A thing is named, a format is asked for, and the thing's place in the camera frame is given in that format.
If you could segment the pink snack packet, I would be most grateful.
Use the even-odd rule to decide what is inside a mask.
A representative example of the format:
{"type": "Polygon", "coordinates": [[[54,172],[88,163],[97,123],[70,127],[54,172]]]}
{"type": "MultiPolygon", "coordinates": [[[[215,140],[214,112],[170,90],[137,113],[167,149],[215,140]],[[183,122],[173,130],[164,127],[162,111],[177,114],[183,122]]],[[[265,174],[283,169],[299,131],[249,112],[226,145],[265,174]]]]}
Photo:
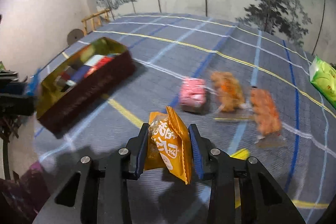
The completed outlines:
{"type": "Polygon", "coordinates": [[[192,77],[184,78],[178,102],[183,111],[201,114],[207,102],[205,80],[192,77]]]}

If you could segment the brown clear snack packet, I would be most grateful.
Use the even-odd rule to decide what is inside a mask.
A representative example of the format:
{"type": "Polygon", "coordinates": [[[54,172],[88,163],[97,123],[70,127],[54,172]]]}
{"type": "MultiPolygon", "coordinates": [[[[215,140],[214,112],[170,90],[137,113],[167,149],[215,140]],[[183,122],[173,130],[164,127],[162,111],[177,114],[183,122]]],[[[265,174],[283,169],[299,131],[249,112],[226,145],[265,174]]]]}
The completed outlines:
{"type": "Polygon", "coordinates": [[[245,103],[240,82],[231,72],[214,71],[210,79],[220,102],[219,111],[231,113],[245,103]]]}

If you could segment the orange twist snack packet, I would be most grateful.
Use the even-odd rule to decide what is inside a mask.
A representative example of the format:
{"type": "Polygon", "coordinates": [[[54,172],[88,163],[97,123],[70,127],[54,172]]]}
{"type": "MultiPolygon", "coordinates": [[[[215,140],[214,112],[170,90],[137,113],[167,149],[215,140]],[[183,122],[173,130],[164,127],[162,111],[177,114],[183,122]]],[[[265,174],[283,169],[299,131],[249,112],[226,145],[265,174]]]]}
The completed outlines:
{"type": "Polygon", "coordinates": [[[263,137],[273,134],[280,135],[282,123],[270,92],[252,87],[250,102],[259,133],[263,137]]]}

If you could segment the yellow clear snack packet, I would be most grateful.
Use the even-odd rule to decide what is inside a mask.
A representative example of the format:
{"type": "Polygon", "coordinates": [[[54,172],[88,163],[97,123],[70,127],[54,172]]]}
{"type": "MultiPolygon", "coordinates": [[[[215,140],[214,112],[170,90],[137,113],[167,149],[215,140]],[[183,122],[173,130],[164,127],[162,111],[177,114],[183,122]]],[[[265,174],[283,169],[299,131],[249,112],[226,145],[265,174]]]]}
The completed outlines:
{"type": "MultiPolygon", "coordinates": [[[[248,151],[248,149],[243,148],[231,154],[231,157],[235,159],[246,160],[249,157],[249,155],[250,155],[250,152],[248,151]]],[[[239,181],[236,178],[235,179],[235,208],[237,209],[238,207],[240,207],[240,205],[241,205],[241,201],[240,201],[239,181]]]]}

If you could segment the red gold tin box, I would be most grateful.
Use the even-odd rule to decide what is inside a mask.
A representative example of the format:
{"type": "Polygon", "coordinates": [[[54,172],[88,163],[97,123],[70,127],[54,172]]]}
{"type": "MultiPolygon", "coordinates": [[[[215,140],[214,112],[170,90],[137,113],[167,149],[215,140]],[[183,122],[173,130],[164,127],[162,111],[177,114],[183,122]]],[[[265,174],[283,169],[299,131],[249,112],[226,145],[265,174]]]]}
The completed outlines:
{"type": "Polygon", "coordinates": [[[38,122],[54,135],[135,72],[127,46],[102,37],[75,52],[40,84],[38,122]]]}

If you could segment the plaid blue grey tablecloth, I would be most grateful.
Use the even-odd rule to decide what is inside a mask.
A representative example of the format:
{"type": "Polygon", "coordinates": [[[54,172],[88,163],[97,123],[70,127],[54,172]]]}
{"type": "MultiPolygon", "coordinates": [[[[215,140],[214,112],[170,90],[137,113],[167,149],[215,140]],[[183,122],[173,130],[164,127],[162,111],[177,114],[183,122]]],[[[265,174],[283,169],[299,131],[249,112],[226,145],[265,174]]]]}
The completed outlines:
{"type": "Polygon", "coordinates": [[[275,36],[240,23],[188,14],[127,15],[78,40],[41,72],[44,79],[76,51],[106,37],[124,44],[135,74],[99,98],[63,135],[35,126],[34,149],[54,188],[82,155],[99,157],[138,134],[152,111],[175,108],[186,124],[226,153],[246,148],[284,188],[307,223],[316,223],[335,195],[335,108],[309,81],[312,56],[275,36]],[[231,72],[248,92],[272,95],[283,123],[284,146],[257,143],[254,121],[218,119],[210,79],[231,72]],[[206,82],[201,114],[183,111],[179,91],[186,77],[206,82]]]}

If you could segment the round grey stone disc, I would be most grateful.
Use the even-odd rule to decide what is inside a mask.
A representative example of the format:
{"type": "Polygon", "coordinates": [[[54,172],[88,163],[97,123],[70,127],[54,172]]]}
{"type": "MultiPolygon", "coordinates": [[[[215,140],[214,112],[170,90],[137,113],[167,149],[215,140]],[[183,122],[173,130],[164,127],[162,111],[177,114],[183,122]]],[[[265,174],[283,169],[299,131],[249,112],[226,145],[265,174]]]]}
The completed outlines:
{"type": "Polygon", "coordinates": [[[67,44],[71,46],[78,40],[82,39],[84,36],[85,36],[84,32],[81,29],[78,29],[78,28],[73,29],[67,35],[67,44]]]}

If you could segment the green tissue pack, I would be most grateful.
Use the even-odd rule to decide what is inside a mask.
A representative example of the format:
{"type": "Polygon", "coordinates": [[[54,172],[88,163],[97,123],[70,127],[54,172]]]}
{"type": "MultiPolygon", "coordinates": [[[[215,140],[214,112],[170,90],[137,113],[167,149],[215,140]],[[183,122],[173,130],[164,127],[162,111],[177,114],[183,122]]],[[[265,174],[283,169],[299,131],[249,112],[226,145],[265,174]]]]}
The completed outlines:
{"type": "Polygon", "coordinates": [[[309,67],[310,83],[335,107],[336,71],[326,61],[316,56],[309,67]]]}

